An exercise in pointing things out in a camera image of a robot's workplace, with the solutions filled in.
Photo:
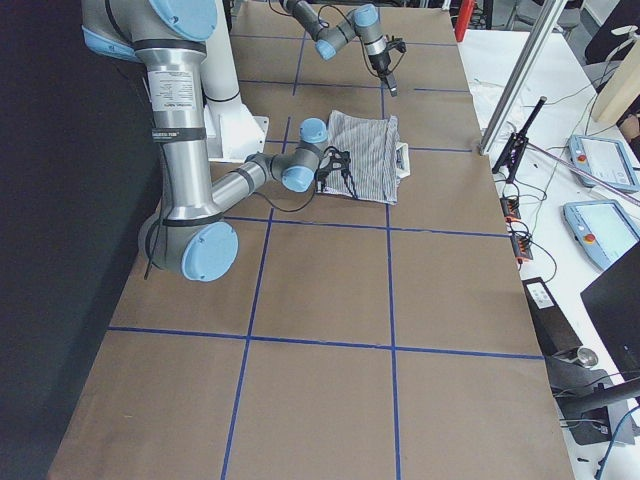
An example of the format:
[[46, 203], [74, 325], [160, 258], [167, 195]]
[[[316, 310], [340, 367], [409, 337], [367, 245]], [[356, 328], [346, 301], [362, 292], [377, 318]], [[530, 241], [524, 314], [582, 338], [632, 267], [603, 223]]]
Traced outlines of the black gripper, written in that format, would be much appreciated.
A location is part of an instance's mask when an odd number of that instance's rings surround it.
[[398, 96], [397, 81], [392, 74], [390, 51], [397, 50], [401, 54], [406, 52], [406, 43], [401, 37], [382, 35], [378, 39], [367, 43], [367, 57], [375, 72], [392, 97]]
[[351, 179], [350, 163], [351, 157], [349, 151], [339, 151], [336, 147], [327, 147], [325, 156], [328, 162], [324, 166], [320, 166], [316, 171], [316, 185], [319, 192], [326, 189], [326, 180], [330, 173], [339, 171], [343, 179], [343, 183], [348, 192], [351, 192], [349, 180]]

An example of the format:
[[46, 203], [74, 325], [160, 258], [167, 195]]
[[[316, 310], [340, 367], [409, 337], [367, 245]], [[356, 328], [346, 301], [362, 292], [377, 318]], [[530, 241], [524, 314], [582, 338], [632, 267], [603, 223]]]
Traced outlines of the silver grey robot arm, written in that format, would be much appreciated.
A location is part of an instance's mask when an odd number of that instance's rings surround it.
[[325, 61], [356, 41], [369, 75], [378, 79], [392, 97], [398, 96], [394, 71], [406, 54], [406, 42], [383, 33], [380, 14], [373, 4], [360, 5], [347, 13], [331, 4], [315, 10], [307, 1], [279, 1], [281, 11], [275, 10], [270, 1], [267, 4], [274, 13], [294, 18]]
[[210, 282], [236, 259], [239, 240], [225, 212], [270, 181], [294, 192], [315, 185], [334, 147], [317, 118], [300, 125], [291, 154], [255, 151], [212, 180], [209, 158], [239, 132], [242, 103], [224, 7], [219, 1], [84, 1], [87, 47], [142, 63], [159, 146], [163, 191], [159, 213], [141, 227], [139, 246], [150, 265]]

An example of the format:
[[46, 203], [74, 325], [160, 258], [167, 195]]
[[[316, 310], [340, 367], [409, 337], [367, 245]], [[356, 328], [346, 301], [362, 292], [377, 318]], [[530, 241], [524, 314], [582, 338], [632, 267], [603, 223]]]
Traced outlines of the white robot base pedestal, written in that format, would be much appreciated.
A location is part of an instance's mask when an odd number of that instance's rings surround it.
[[269, 119], [255, 117], [243, 103], [224, 6], [215, 3], [217, 25], [206, 40], [201, 64], [206, 146], [211, 161], [242, 163], [264, 149]]

